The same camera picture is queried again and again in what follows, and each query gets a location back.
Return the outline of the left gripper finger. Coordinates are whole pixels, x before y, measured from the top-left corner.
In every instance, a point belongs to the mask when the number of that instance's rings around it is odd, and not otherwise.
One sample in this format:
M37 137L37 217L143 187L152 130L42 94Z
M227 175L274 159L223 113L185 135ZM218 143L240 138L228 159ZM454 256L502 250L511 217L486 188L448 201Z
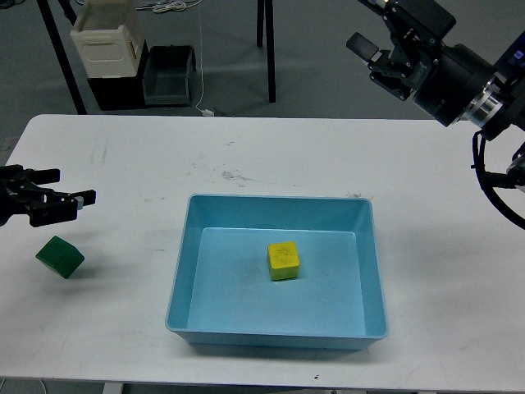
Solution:
M42 227L61 222L75 221L78 212L85 206L96 202L95 190L84 190L67 194L49 192L38 199L32 199L26 206L29 224L32 227Z
M34 170L23 168L20 164L1 167L1 189L7 193L23 190L38 190L41 185L60 181L61 173L57 168Z

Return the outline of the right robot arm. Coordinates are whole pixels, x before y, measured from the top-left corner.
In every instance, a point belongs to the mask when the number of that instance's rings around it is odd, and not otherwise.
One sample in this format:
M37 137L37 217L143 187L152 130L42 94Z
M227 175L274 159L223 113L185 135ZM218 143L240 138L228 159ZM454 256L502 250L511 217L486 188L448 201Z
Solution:
M523 227L524 218L496 191L523 190L524 148L517 149L504 173L486 170L485 148L510 126L524 128L524 37L490 64L462 44L444 44L456 20L436 1L366 1L364 6L382 19L394 45L381 50L359 33L348 39L347 48L367 64L370 80L401 101L412 98L442 126L473 123L478 184L497 211Z

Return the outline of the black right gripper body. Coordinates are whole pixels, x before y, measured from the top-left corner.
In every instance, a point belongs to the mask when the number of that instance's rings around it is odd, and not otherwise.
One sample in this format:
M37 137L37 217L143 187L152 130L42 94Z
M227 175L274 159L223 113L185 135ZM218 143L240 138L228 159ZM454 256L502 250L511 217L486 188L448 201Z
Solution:
M413 101L443 126L460 118L496 73L494 65L462 44L414 49L405 66Z

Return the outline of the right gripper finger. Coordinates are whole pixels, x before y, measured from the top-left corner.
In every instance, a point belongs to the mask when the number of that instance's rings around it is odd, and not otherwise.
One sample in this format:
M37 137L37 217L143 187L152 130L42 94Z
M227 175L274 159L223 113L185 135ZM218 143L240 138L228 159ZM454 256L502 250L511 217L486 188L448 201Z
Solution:
M360 1L390 31L390 41L403 52L437 50L456 19L433 0Z
M392 33L392 50L379 49L360 33L354 33L346 47L367 64L372 82L401 101L422 87L432 70L431 58L414 32Z

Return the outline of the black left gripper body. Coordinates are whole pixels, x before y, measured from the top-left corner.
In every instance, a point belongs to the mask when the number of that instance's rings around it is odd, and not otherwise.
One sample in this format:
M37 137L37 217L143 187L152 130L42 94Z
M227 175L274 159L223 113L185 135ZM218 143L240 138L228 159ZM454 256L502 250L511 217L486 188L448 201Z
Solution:
M1 180L1 225L13 215L30 215L29 200L22 191L26 181Z

